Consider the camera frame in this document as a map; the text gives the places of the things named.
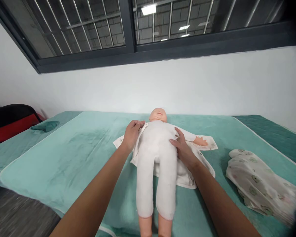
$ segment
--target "baby doll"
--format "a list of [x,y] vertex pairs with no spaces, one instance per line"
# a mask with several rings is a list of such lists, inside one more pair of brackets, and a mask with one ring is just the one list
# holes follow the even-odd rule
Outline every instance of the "baby doll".
[[[150,123],[138,142],[136,205],[139,216],[140,235],[151,236],[153,213],[153,166],[159,163],[159,180],[156,206],[159,212],[159,235],[171,236],[175,212],[175,189],[177,179],[177,149],[169,140],[176,140],[175,126],[167,123],[167,115],[161,108],[154,109]],[[203,138],[179,128],[186,141],[206,146]]]

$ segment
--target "green cloth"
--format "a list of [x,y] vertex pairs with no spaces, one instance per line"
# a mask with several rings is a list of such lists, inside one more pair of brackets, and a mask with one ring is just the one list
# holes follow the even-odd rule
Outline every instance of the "green cloth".
[[68,121],[72,120],[78,116],[81,112],[76,111],[65,111],[56,116],[47,119],[45,122],[49,121],[59,121],[59,125],[50,132],[41,132],[37,130],[27,129],[24,132],[0,143],[0,172],[12,161],[20,157],[22,154],[27,152],[31,147],[35,146],[41,140],[55,132],[61,126],[66,124]]
[[234,116],[296,163],[296,134],[260,115]]
[[50,132],[54,130],[59,125],[59,121],[46,121],[41,122],[33,127],[30,127],[31,130],[41,130],[43,132]]
[[[132,119],[148,114],[83,112],[7,166],[2,183],[15,192],[40,200],[65,213],[115,151],[113,141],[124,134]],[[262,236],[286,236],[289,229],[273,217],[247,208],[236,186],[225,177],[237,148],[260,157],[276,174],[296,186],[296,165],[229,116],[168,115],[169,123],[194,134],[212,136],[218,150],[203,154],[216,172],[216,180]],[[139,235],[136,212],[136,167],[128,157],[116,184],[103,225],[116,235]],[[154,177],[154,203],[158,178]],[[158,213],[154,210],[154,225]],[[216,232],[198,190],[177,186],[173,233],[177,236],[215,236]]]

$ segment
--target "gray floor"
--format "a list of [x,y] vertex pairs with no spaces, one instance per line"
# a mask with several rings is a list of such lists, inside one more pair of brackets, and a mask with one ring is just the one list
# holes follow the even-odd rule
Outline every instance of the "gray floor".
[[45,237],[60,217],[39,201],[0,187],[0,237]]

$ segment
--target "fluorescent light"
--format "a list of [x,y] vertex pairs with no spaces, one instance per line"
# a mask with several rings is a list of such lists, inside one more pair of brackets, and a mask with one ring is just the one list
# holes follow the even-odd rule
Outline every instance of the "fluorescent light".
[[185,29],[187,29],[189,26],[190,26],[190,25],[188,25],[188,26],[182,26],[182,27],[180,27],[179,30],[185,30]]
[[156,5],[149,5],[149,6],[145,6],[143,8],[141,8],[142,14],[143,15],[149,15],[152,13],[156,13]]
[[206,22],[202,22],[202,23],[200,23],[198,26],[204,26],[204,25],[206,25]]

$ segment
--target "window frame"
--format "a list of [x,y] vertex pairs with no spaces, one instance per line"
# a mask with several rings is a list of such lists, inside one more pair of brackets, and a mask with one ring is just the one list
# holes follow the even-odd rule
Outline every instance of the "window frame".
[[174,40],[136,44],[132,0],[119,0],[125,45],[40,59],[0,1],[0,23],[38,74],[146,63],[296,45],[296,27],[282,21]]

